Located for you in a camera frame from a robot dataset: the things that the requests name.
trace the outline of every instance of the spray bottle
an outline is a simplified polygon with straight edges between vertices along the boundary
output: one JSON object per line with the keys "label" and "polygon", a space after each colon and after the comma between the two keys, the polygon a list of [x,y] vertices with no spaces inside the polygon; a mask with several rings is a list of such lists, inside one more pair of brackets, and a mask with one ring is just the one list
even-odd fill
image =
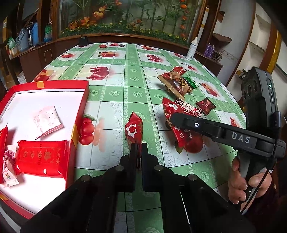
{"label": "spray bottle", "polygon": [[193,59],[193,56],[195,54],[197,46],[198,46],[197,37],[195,37],[193,42],[191,42],[189,50],[188,50],[187,55],[186,55],[186,58],[188,60],[192,60]]}

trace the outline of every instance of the green checkered tablecloth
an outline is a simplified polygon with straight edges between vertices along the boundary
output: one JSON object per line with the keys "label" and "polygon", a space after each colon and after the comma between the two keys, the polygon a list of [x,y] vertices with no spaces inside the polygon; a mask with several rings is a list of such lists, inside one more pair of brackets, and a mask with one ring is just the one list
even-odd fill
{"label": "green checkered tablecloth", "polygon": [[[197,85],[197,90],[186,94],[187,102],[194,105],[208,97],[217,107],[206,119],[230,125],[233,121],[238,127],[246,127],[246,118],[235,99],[202,64],[170,51],[125,43],[76,46],[67,52],[46,67],[54,70],[49,80],[89,80],[85,113],[94,118],[94,125],[104,120],[100,130],[107,139],[101,149],[92,143],[78,144],[75,179],[84,174],[101,175],[129,153],[123,126],[134,111],[143,120],[143,142],[160,164],[184,176],[197,174],[215,191],[227,181],[236,151],[209,141],[197,154],[185,150],[178,154],[174,148],[175,136],[165,126],[162,98],[174,101],[175,96],[167,93],[157,76],[177,65],[187,69],[184,76]],[[108,75],[102,80],[87,79],[92,77],[91,68],[96,67],[106,67]],[[114,232],[163,233],[160,207],[159,193],[142,191],[138,171],[135,192],[119,194]]]}

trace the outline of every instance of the cable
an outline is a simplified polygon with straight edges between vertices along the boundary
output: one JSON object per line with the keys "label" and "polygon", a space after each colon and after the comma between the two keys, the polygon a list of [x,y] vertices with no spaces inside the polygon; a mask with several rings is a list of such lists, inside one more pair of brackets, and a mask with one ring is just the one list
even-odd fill
{"label": "cable", "polygon": [[[275,140],[275,146],[274,146],[274,151],[273,151],[273,155],[272,157],[275,158],[275,154],[276,154],[276,148],[278,145],[278,138]],[[262,185],[263,181],[265,180],[267,174],[268,174],[269,170],[267,169],[266,172],[264,173],[262,179],[260,180],[259,184],[257,185],[255,191],[251,194],[251,197],[249,198],[249,200],[247,201],[246,205],[243,207],[243,209],[240,211],[240,213],[242,214],[245,209],[247,208],[247,206],[249,205],[249,203],[251,202],[251,200],[253,199],[253,197],[256,195],[258,189],[260,188],[260,186]]]}

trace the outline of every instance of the finger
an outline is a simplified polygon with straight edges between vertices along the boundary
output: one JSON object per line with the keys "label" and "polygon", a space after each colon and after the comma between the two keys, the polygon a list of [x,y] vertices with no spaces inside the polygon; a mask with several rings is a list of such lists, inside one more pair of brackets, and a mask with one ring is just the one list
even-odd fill
{"label": "finger", "polygon": [[237,158],[237,156],[232,160],[232,170],[237,171],[239,169],[240,162]]}
{"label": "finger", "polygon": [[243,190],[228,186],[228,198],[232,203],[238,204],[239,201],[245,201],[246,194]]}
{"label": "finger", "polygon": [[[250,180],[248,182],[249,185],[254,187],[254,188],[257,187],[259,185],[259,182],[263,178],[263,176],[264,176],[264,173],[258,173],[256,175],[254,175],[253,177],[250,178]],[[261,184],[260,188],[258,189],[256,197],[263,196],[266,193],[269,186],[271,185],[271,182],[272,182],[272,177],[271,177],[271,174],[268,173],[267,176],[265,177],[263,183]]]}
{"label": "finger", "polygon": [[235,172],[231,171],[229,182],[236,189],[240,190],[247,189],[247,182],[243,177],[241,177],[241,174],[238,170]]}

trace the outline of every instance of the blue bottle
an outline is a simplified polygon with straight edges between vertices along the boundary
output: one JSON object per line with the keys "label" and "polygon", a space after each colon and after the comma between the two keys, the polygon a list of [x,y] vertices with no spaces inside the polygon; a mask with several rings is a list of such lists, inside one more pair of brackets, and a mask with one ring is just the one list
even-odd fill
{"label": "blue bottle", "polygon": [[205,49],[205,51],[204,51],[204,56],[208,56],[208,52],[209,52],[209,50],[210,50],[210,48],[211,48],[211,45],[210,45],[210,43],[206,46],[206,49]]}
{"label": "blue bottle", "polygon": [[210,50],[209,50],[209,52],[208,52],[208,58],[211,58],[212,57],[212,55],[214,54],[214,52],[215,52],[215,47],[214,46],[212,46],[212,47],[210,47]]}

